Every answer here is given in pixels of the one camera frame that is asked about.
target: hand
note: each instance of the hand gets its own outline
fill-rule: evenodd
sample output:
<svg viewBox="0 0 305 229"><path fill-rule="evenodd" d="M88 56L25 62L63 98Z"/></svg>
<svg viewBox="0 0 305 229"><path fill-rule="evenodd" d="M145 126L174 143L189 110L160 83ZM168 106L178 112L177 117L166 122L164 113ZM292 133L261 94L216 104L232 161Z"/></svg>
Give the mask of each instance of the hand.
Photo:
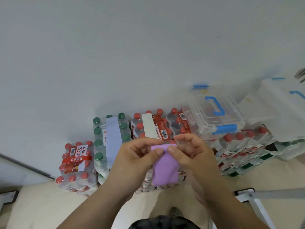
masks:
<svg viewBox="0 0 305 229"><path fill-rule="evenodd" d="M183 166L195 192L197 200L204 203L210 194L227 189L221 179L213 150L195 134L179 134L174 136L177 141L183 141L176 147L169 146L168 152Z"/></svg>
<svg viewBox="0 0 305 229"><path fill-rule="evenodd" d="M129 200L141 186L147 171L163 153L162 148L151 151L151 146L161 144L162 140L153 138L138 138L123 143L103 185L108 186L116 197Z"/></svg>

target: left hand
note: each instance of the left hand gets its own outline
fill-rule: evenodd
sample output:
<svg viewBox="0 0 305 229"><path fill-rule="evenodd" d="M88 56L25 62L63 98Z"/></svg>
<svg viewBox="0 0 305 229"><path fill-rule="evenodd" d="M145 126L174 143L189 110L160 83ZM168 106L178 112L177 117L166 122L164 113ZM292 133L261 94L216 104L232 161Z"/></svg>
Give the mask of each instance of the left hand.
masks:
<svg viewBox="0 0 305 229"><path fill-rule="evenodd" d="M162 156L162 148L151 151L151 146L161 144L162 140L153 138L138 138L123 143L103 186L107 186L117 198L128 201L141 186L153 163Z"/></svg>

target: barcode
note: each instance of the barcode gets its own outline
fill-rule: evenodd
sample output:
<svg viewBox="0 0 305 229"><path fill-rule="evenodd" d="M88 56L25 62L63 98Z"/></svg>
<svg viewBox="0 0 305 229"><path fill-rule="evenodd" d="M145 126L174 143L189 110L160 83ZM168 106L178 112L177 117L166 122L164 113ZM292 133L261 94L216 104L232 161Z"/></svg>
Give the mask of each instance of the barcode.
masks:
<svg viewBox="0 0 305 229"><path fill-rule="evenodd" d="M183 114L183 113L179 113L179 116L181 117L181 119L182 119L183 121L185 121L185 120L186 120L186 117L184 116L184 114Z"/></svg>
<svg viewBox="0 0 305 229"><path fill-rule="evenodd" d="M71 149L70 156L74 156L74 154L75 154L75 148L72 148L72 149Z"/></svg>
<svg viewBox="0 0 305 229"><path fill-rule="evenodd" d="M168 139L167 132L165 129L161 130L163 139Z"/></svg>

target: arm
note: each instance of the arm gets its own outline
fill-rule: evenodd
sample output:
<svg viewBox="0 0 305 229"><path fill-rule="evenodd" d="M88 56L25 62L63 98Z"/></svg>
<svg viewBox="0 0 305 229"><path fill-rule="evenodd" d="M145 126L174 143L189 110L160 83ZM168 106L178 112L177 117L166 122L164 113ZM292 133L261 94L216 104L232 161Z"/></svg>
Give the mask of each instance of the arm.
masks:
<svg viewBox="0 0 305 229"><path fill-rule="evenodd" d="M162 143L159 139L140 138L122 144L105 183L57 229L110 229L121 207L131 199L147 170L163 153L161 148L149 152L150 147Z"/></svg>
<svg viewBox="0 0 305 229"><path fill-rule="evenodd" d="M231 194L210 147L194 134L179 134L174 139L187 143L167 150L190 174L196 199L209 211L218 229L269 228Z"/></svg>

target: fingernail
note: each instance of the fingernail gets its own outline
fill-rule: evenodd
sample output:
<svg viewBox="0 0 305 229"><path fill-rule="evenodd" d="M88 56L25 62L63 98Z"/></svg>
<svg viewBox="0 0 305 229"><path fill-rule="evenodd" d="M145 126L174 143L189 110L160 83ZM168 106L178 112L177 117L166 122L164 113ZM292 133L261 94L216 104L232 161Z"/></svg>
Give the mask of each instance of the fingernail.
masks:
<svg viewBox="0 0 305 229"><path fill-rule="evenodd" d="M175 148L176 148L175 146L170 145L167 147L167 151L173 153L175 151Z"/></svg>
<svg viewBox="0 0 305 229"><path fill-rule="evenodd" d="M157 153L160 155L160 154L162 154L164 152L164 150L162 149L162 148L158 148L157 149Z"/></svg>

